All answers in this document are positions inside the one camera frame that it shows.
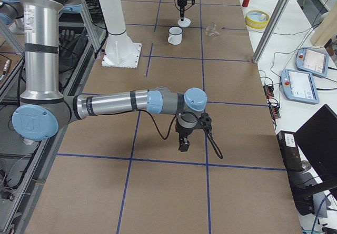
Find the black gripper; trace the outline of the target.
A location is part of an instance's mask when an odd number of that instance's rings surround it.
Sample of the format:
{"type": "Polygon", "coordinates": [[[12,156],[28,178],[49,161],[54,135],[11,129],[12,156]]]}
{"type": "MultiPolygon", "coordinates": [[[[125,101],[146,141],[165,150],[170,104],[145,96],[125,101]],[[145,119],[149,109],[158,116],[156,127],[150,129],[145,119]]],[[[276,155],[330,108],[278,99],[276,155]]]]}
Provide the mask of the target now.
{"type": "Polygon", "coordinates": [[[179,151],[187,152],[190,146],[190,142],[188,140],[188,135],[190,135],[193,130],[195,130],[197,126],[192,128],[185,128],[179,123],[175,125],[175,131],[179,134],[179,151]]]}
{"type": "Polygon", "coordinates": [[[187,6],[187,0],[177,0],[177,5],[180,10],[180,20],[184,21],[184,9],[187,6]]]}

